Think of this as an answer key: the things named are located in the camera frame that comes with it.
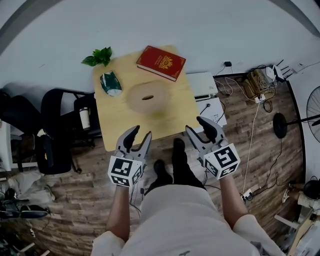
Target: book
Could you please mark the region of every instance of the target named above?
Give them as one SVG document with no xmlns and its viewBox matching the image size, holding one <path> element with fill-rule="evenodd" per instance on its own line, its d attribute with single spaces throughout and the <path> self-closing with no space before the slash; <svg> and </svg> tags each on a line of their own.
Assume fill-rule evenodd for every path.
<svg viewBox="0 0 320 256">
<path fill-rule="evenodd" d="M 185 62 L 185 58 L 148 45 L 136 64 L 140 69 L 176 81 Z"/>
</svg>

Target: oval hole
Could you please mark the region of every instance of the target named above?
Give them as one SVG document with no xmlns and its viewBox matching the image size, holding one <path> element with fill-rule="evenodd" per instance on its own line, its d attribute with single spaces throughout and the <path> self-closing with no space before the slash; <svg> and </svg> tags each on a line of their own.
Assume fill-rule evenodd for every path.
<svg viewBox="0 0 320 256">
<path fill-rule="evenodd" d="M 146 100 L 150 100 L 152 99 L 154 96 L 153 95 L 149 95 L 149 96 L 145 96 L 142 98 L 143 101 L 146 101 Z"/>
</svg>

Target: black pants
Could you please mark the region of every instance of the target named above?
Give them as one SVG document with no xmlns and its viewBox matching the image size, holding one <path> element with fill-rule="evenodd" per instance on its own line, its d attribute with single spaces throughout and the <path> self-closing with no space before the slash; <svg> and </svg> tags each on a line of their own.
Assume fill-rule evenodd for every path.
<svg viewBox="0 0 320 256">
<path fill-rule="evenodd" d="M 205 187 L 200 180 L 196 178 L 192 170 L 188 165 L 187 154 L 181 150 L 173 150 L 172 154 L 172 165 L 173 165 L 173 178 L 174 184 L 176 185 L 189 185 L 193 187 L 202 188 L 205 190 Z M 163 172 L 163 174 L 158 175 L 155 182 L 153 182 L 147 192 L 148 194 L 151 190 L 162 187 L 165 185 L 173 184 L 173 179 L 170 174 Z"/>
</svg>

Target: green plant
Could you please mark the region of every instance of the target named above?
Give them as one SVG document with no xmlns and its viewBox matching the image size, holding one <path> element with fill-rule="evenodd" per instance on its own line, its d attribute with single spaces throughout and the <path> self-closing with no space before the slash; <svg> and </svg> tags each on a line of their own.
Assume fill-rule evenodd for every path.
<svg viewBox="0 0 320 256">
<path fill-rule="evenodd" d="M 107 66 L 110 62 L 110 57 L 112 55 L 111 47 L 103 48 L 102 50 L 96 49 L 93 56 L 86 57 L 81 63 L 94 67 L 97 64 L 103 64 Z"/>
</svg>

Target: gold emblem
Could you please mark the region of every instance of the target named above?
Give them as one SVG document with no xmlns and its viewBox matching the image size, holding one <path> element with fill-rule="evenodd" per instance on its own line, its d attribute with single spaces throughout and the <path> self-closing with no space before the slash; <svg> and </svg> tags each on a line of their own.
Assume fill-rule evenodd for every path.
<svg viewBox="0 0 320 256">
<path fill-rule="evenodd" d="M 161 69 L 168 69 L 172 66 L 172 59 L 168 56 L 164 56 L 162 61 L 159 64 L 159 68 Z"/>
</svg>

